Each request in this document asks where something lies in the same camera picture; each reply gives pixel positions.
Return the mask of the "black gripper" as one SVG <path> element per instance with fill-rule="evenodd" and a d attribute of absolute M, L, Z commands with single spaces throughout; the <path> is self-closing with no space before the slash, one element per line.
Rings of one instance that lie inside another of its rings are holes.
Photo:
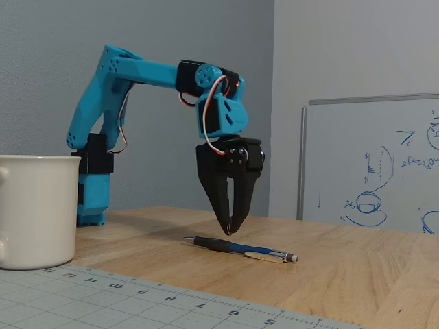
<path fill-rule="evenodd" d="M 200 182 L 224 234 L 236 233 L 250 212 L 254 186 L 265 162 L 261 141 L 241 136 L 220 137 L 212 146 L 196 147 Z M 230 216 L 227 174 L 233 179 L 233 214 Z"/>

